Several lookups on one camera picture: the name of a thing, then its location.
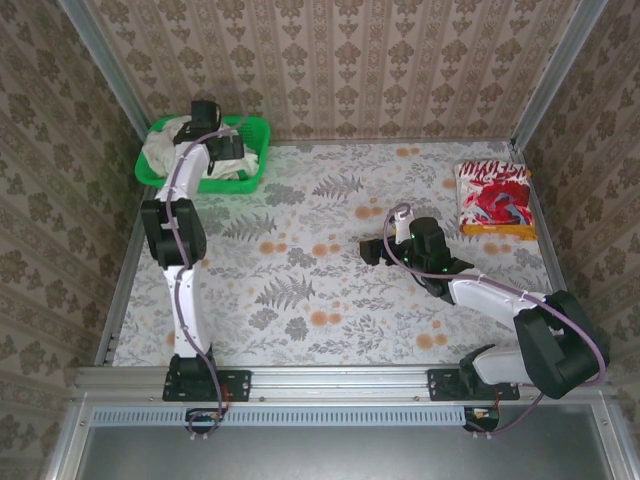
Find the cable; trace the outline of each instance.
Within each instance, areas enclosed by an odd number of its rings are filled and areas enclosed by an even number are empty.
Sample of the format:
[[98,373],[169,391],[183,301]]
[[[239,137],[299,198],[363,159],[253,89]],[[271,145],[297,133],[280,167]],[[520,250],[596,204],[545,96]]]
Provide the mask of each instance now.
[[[524,300],[528,300],[529,302],[543,308],[544,310],[546,310],[547,312],[549,312],[551,315],[553,315],[554,317],[558,318],[560,321],[562,321],[565,325],[567,325],[569,328],[571,328],[574,332],[576,332],[578,334],[578,336],[589,346],[589,348],[591,349],[591,351],[593,352],[594,356],[596,357],[596,360],[598,362],[598,375],[595,379],[593,380],[589,380],[587,382],[584,382],[582,385],[583,386],[594,386],[594,385],[598,385],[600,383],[602,383],[604,381],[604,377],[606,375],[607,372],[607,367],[606,367],[606,363],[604,361],[604,357],[602,355],[602,353],[600,352],[600,349],[598,348],[598,346],[595,344],[595,342],[591,339],[591,337],[589,337],[589,335],[587,335],[587,333],[582,330],[573,320],[571,320],[569,317],[567,317],[566,315],[564,315],[562,312],[557,311],[555,308],[547,305],[544,301],[539,300],[538,298],[529,295],[527,292],[520,290],[519,288],[515,288],[515,287],[511,287],[509,285],[504,285],[496,280],[493,280],[491,278],[487,278],[485,275],[468,275],[468,274],[457,274],[457,275],[445,275],[445,274],[436,274],[436,273],[425,273],[425,272],[421,272],[420,270],[416,270],[415,268],[411,268],[407,265],[405,265],[402,261],[400,261],[400,259],[398,259],[398,257],[396,257],[393,253],[393,251],[391,250],[391,247],[389,245],[389,239],[387,238],[389,235],[389,224],[391,221],[391,218],[396,214],[396,213],[400,213],[401,210],[404,210],[404,214],[408,215],[409,212],[411,211],[411,205],[409,205],[408,203],[401,203],[399,205],[396,205],[395,207],[393,207],[391,210],[389,210],[389,213],[387,214],[387,217],[384,220],[384,227],[383,227],[383,232],[382,232],[382,241],[384,242],[384,248],[387,250],[387,253],[389,254],[389,257],[393,260],[393,262],[398,265],[399,267],[401,267],[402,269],[408,271],[409,273],[411,273],[412,276],[414,276],[414,278],[416,277],[422,277],[422,278],[437,278],[437,279],[441,279],[441,280],[470,280],[470,281],[474,281],[474,282],[480,282],[480,283],[485,283],[487,285],[491,285],[492,287],[498,288],[499,290],[502,290],[504,292],[510,293],[512,295],[518,295],[520,298],[524,299]],[[540,395],[538,395],[538,397],[533,401],[533,403],[531,403],[531,405],[529,405],[529,407],[527,407],[527,409],[520,414],[520,416],[518,416],[518,418],[516,418],[513,422],[511,422],[509,425],[499,428],[497,430],[494,430],[493,432],[491,432],[491,435],[495,435],[495,434],[499,434],[499,433],[504,433],[507,432],[509,430],[511,430],[513,427],[515,427],[518,423],[520,423],[529,413],[531,413],[540,403],[540,401],[543,399],[544,394],[540,393]],[[474,427],[475,429],[484,432],[485,430],[481,427],[479,427],[478,425],[474,424],[473,422],[469,422],[467,421],[467,423]]]
[[[215,387],[216,390],[216,395],[218,397],[218,415],[216,415],[215,421],[213,423],[213,425],[211,426],[211,428],[209,429],[209,432],[213,432],[214,430],[216,430],[220,424],[220,422],[222,421],[222,391],[220,388],[220,382],[218,380],[218,375],[216,373],[216,368],[213,365],[213,363],[209,360],[209,358],[207,357],[207,354],[205,352],[202,351],[202,349],[200,349],[200,347],[198,347],[198,345],[193,341],[193,339],[191,338],[191,335],[189,335],[188,332],[188,327],[186,322],[184,321],[184,316],[182,313],[182,307],[180,305],[180,285],[182,282],[182,275],[184,274],[185,271],[190,270],[191,267],[193,266],[193,264],[191,263],[191,259],[189,258],[189,255],[187,254],[186,249],[184,248],[184,245],[182,244],[182,238],[180,237],[180,231],[178,230],[178,225],[176,224],[176,220],[173,217],[172,211],[171,211],[171,200],[173,198],[173,193],[176,189],[176,182],[178,179],[178,174],[180,173],[180,169],[182,168],[182,165],[184,164],[186,158],[188,157],[189,153],[191,153],[191,151],[196,147],[196,145],[204,142],[205,140],[212,138],[212,137],[221,137],[223,135],[228,135],[233,133],[234,130],[239,129],[242,125],[244,125],[244,123],[247,121],[247,119],[249,118],[249,107],[247,105],[247,99],[245,98],[245,96],[242,94],[242,92],[240,92],[237,88],[232,87],[232,86],[218,86],[218,87],[213,87],[211,89],[209,89],[206,93],[211,93],[213,90],[228,90],[231,91],[232,93],[236,93],[238,94],[238,96],[241,99],[242,102],[242,118],[240,119],[240,121],[228,128],[223,128],[221,130],[217,130],[215,132],[211,132],[211,133],[207,133],[206,135],[202,135],[200,138],[196,139],[194,142],[192,142],[187,149],[184,151],[184,153],[180,156],[180,158],[178,159],[178,164],[176,166],[176,169],[173,171],[173,175],[171,176],[171,178],[169,179],[169,191],[167,193],[167,200],[165,202],[165,207],[166,207],[166,212],[167,212],[167,218],[169,220],[169,228],[171,229],[171,232],[173,233],[173,238],[176,241],[176,244],[178,246],[178,251],[180,252],[180,257],[182,259],[182,263],[184,264],[184,267],[182,267],[179,271],[178,274],[176,275],[176,288],[174,290],[174,301],[175,301],[175,305],[176,305],[176,314],[178,316],[178,321],[180,323],[180,329],[183,332],[183,335],[185,336],[185,338],[187,339],[187,341],[189,342],[189,345],[191,345],[191,347],[195,350],[195,352],[198,354],[198,356],[203,360],[203,362],[205,363],[205,365],[207,366],[207,369],[209,370],[209,373],[211,374],[211,378],[213,379],[213,385]],[[195,434],[195,432],[193,431],[193,429],[189,426],[190,428],[190,433]]]

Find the patterned tablecloth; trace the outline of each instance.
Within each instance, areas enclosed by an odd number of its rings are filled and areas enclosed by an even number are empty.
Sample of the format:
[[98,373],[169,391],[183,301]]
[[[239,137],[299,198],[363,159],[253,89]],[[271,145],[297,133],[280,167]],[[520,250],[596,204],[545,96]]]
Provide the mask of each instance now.
[[[369,267],[358,242],[380,237],[388,209],[410,202],[438,219],[452,253],[498,280],[549,291],[536,242],[465,237],[456,225],[453,166],[509,159],[506,144],[272,147],[251,195],[199,195],[207,232],[202,305],[221,365],[457,362],[510,331],[430,297],[395,267]],[[166,365],[171,306],[146,242],[114,365]]]

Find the patterned wallpaper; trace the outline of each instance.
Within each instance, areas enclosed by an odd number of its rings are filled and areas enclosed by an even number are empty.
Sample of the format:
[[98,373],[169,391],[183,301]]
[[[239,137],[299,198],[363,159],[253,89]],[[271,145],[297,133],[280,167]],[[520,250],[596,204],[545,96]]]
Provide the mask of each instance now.
[[235,84],[275,139],[327,140],[508,138],[577,1],[89,4],[151,120]]
[[0,478],[39,478],[100,340],[140,145],[55,1],[0,17]]
[[640,2],[609,2],[525,156],[640,439]]

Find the green plastic basket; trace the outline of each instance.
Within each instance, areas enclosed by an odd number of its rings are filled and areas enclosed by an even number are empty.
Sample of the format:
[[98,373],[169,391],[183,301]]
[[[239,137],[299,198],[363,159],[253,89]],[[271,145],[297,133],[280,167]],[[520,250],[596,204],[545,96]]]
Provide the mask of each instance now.
[[[159,132],[165,123],[175,117],[173,115],[158,120],[151,126],[149,132]],[[224,123],[232,127],[241,118],[240,116],[225,116]],[[242,135],[244,144],[255,150],[258,155],[258,173],[246,180],[200,180],[198,193],[251,193],[258,188],[260,177],[264,174],[264,167],[267,163],[271,127],[269,127],[266,120],[260,117],[249,117],[245,124],[240,127],[239,133]],[[156,188],[162,188],[166,181],[166,178],[159,177],[151,169],[142,150],[140,150],[140,155],[138,155],[138,161],[136,162],[136,178],[140,183]]]

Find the damask wallpaper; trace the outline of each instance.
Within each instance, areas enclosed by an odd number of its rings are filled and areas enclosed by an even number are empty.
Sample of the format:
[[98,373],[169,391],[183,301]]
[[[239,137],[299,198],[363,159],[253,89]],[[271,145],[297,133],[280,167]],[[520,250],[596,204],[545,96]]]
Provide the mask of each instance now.
[[55,1],[0,2],[0,478],[39,478],[93,355],[140,145]]
[[577,3],[89,2],[150,120],[234,84],[277,140],[506,139]]
[[525,157],[640,439],[640,2],[609,2]]

